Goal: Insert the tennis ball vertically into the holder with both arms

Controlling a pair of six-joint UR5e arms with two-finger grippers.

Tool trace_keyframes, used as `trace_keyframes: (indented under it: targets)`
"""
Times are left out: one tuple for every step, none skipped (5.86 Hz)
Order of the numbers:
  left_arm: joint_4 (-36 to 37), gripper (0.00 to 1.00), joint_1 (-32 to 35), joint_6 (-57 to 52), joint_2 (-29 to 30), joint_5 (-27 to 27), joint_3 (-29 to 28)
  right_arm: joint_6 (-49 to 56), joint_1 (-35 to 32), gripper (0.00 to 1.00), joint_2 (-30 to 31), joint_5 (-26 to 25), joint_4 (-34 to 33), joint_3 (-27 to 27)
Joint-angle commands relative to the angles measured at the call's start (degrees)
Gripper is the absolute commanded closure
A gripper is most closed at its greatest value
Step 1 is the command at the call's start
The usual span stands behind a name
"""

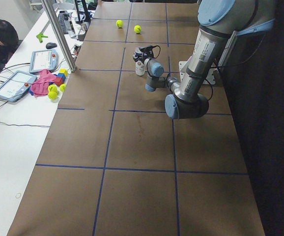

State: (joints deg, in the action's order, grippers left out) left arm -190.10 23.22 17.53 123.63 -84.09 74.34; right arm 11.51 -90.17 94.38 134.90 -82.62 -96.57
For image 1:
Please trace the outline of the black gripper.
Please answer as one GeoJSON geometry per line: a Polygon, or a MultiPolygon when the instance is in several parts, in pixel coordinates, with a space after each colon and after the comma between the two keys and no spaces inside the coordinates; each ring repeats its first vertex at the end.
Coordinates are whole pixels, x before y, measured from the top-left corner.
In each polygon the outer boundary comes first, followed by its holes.
{"type": "Polygon", "coordinates": [[[147,52],[141,52],[141,51],[135,51],[133,53],[133,60],[134,62],[140,61],[142,64],[144,64],[145,60],[148,58],[147,52]]]}

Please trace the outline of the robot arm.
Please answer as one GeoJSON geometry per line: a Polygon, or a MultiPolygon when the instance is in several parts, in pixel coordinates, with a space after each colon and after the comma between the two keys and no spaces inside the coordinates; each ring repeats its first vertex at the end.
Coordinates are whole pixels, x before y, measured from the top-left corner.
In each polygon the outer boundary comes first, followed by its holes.
{"type": "Polygon", "coordinates": [[[169,88],[165,110],[171,119],[199,118],[209,108],[208,99],[199,93],[217,56],[225,49],[232,34],[257,35],[273,27],[275,0],[201,0],[198,2],[199,31],[194,51],[187,60],[183,77],[162,74],[164,69],[155,59],[153,46],[138,47],[133,54],[136,73],[148,73],[145,88],[169,88]]]}

